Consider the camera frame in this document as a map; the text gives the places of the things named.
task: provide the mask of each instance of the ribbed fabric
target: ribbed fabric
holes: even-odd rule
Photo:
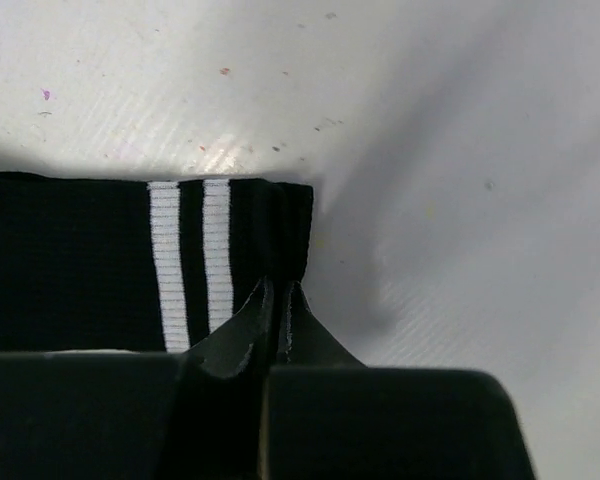
[[[310,187],[0,173],[0,351],[178,352],[300,280]]]
[[[202,241],[211,332],[233,315],[233,280],[229,263],[230,198],[228,179],[205,180]]]
[[[184,352],[190,344],[180,261],[180,188],[175,182],[152,182],[149,192],[164,343],[167,352]]]

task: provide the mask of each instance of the paint stain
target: paint stain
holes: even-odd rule
[[[433,220],[433,217],[436,214],[436,206],[433,204],[433,202],[430,202],[429,205],[427,205],[425,214],[429,220]]]

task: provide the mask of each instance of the striped cuff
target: striped cuff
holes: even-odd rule
[[[300,280],[313,191],[0,173],[0,351],[184,351],[258,280]]]

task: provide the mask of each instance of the black fabric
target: black fabric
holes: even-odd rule
[[[234,309],[258,280],[299,280],[312,189],[230,182]],[[208,335],[203,180],[181,182],[180,253],[191,345]],[[144,182],[0,173],[0,351],[165,349]]]

